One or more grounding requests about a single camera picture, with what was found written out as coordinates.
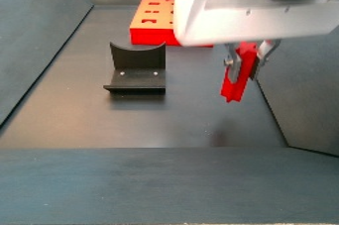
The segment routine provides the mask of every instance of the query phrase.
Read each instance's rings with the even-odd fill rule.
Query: bin floor
[[[166,95],[112,96],[110,42],[130,49],[136,7],[95,7],[1,129],[0,148],[284,147],[255,82],[220,96],[219,48],[167,47]]]

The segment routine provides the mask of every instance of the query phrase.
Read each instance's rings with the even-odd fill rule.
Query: screw hole
[[[142,23],[156,23],[156,20],[154,20],[154,19],[143,19]]]

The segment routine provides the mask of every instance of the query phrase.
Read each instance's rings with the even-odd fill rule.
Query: metal plate
[[[0,165],[4,224],[339,220],[339,160],[294,149],[1,151]]]
[[[258,80],[290,146],[339,156],[339,28],[282,41]]]
[[[0,125],[81,22],[85,0],[0,0]]]
[[[166,92],[166,70],[127,69],[115,70],[111,85],[104,85],[104,89],[120,94],[139,92],[164,93]]]

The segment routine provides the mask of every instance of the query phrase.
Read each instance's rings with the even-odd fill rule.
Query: black holder
[[[166,93],[166,44],[151,50],[135,51],[110,43],[114,61],[112,93]]]

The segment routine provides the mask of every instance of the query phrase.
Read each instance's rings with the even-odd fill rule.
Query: red object
[[[256,57],[256,44],[242,42],[236,52],[243,60],[236,83],[231,83],[228,79],[228,69],[226,72],[226,79],[222,87],[222,95],[227,97],[227,102],[240,102],[244,90],[248,83],[248,78],[252,72],[255,57]]]
[[[174,34],[175,0],[142,0],[131,25],[134,45],[180,46]]]

